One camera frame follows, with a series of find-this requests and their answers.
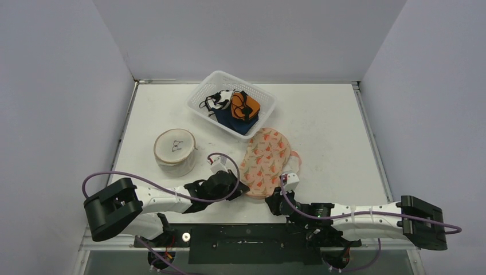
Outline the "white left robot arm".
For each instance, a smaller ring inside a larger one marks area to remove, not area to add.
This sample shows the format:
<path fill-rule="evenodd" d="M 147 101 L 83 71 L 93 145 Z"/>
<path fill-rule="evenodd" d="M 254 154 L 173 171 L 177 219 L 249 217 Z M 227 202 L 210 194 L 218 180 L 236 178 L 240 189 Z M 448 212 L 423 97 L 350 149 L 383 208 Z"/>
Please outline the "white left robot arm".
<path fill-rule="evenodd" d="M 212 203 L 232 201 L 249 192 L 232 171 L 217 171 L 208 179 L 200 179 L 174 188 L 165 188 L 152 181 L 137 186 L 142 180 L 134 174 L 120 172 L 121 178 L 83 203 L 92 240 L 106 241 L 119 234 L 139 235 L 162 247 L 171 239 L 172 228 L 165 212 L 191 214 L 204 211 Z"/>

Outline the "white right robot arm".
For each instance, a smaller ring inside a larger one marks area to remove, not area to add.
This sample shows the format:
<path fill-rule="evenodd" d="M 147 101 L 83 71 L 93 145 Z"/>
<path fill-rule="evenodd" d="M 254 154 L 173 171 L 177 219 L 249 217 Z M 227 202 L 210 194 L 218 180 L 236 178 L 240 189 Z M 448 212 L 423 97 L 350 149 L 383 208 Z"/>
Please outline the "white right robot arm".
<path fill-rule="evenodd" d="M 362 239 L 400 239 L 435 251 L 448 248 L 441 208 L 414 196 L 378 206 L 350 206 L 337 203 L 299 203 L 293 191 L 276 188 L 265 199 L 270 212 L 303 232 L 307 244 L 338 247 Z"/>

